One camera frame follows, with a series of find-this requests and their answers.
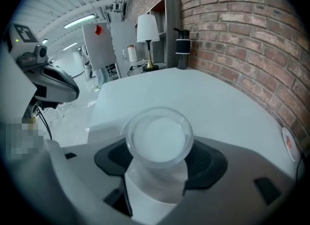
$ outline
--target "white wall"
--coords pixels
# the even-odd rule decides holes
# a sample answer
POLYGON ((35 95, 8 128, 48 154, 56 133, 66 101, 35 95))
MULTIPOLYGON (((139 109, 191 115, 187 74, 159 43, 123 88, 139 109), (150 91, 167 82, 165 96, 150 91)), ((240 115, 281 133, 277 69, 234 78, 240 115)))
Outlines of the white wall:
POLYGON ((77 50, 69 50, 55 57, 53 65, 59 66, 72 77, 84 71, 82 58, 77 50))

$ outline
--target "table lamp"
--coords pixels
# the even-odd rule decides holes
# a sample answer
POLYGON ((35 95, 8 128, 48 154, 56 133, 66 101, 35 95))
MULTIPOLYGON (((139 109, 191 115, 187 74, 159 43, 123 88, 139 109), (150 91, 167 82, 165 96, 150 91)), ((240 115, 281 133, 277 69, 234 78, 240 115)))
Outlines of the table lamp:
POLYGON ((158 66, 151 60, 150 42, 159 41, 158 28, 154 15, 141 15, 138 17, 137 42, 146 42, 149 51, 149 61, 142 69, 145 72, 158 70, 158 66))

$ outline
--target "cup rim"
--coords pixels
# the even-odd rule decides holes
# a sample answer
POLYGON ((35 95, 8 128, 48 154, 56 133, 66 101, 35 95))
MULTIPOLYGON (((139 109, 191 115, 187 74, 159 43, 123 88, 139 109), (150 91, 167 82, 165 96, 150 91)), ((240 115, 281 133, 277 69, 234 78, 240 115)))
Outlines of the cup rim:
POLYGON ((129 152, 131 153, 131 155, 136 158, 139 162, 141 162, 143 165, 150 167, 150 168, 167 168, 170 166, 173 166, 177 163, 179 163, 180 161, 182 161, 190 152, 192 146, 193 146, 193 142, 194 142, 194 135, 193 135, 193 128, 189 122, 189 120, 179 111, 172 109, 172 108, 168 108, 168 107, 151 107, 151 108, 147 108, 139 113, 137 113, 131 120, 129 120, 128 122, 128 130, 127 130, 127 135, 126 135, 126 145, 127 148, 129 150, 129 152), (136 124, 136 122, 138 121, 138 119, 140 117, 142 117, 142 115, 146 114, 147 112, 150 111, 154 111, 154 110, 168 110, 170 112, 173 112, 175 114, 177 114, 178 116, 180 116, 181 118, 183 118, 183 120, 186 123, 186 126, 188 126, 189 128, 189 139, 186 139, 185 141, 185 146, 183 148, 183 150, 180 152, 180 154, 175 157, 174 159, 170 160, 170 161, 165 161, 165 162, 156 162, 156 161, 150 161, 142 156, 140 156, 140 154, 136 151, 132 141, 133 141, 133 135, 134 133, 132 132, 134 126, 133 124, 136 124))

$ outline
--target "black thermos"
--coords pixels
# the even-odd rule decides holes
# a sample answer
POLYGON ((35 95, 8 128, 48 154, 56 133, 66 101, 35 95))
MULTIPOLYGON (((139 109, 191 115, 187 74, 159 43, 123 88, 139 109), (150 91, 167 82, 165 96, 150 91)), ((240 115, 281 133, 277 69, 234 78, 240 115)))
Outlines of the black thermos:
POLYGON ((190 53, 189 30, 180 30, 177 28, 174 30, 179 33, 178 39, 176 40, 176 67, 184 70, 187 68, 190 53))

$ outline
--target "white lampshade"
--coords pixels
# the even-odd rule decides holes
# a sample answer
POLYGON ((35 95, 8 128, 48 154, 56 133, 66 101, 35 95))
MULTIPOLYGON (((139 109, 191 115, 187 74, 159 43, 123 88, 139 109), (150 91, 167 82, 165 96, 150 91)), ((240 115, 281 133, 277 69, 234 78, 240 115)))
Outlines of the white lampshade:
POLYGON ((137 42, 145 42, 147 40, 159 41, 155 16, 149 14, 138 17, 137 42))

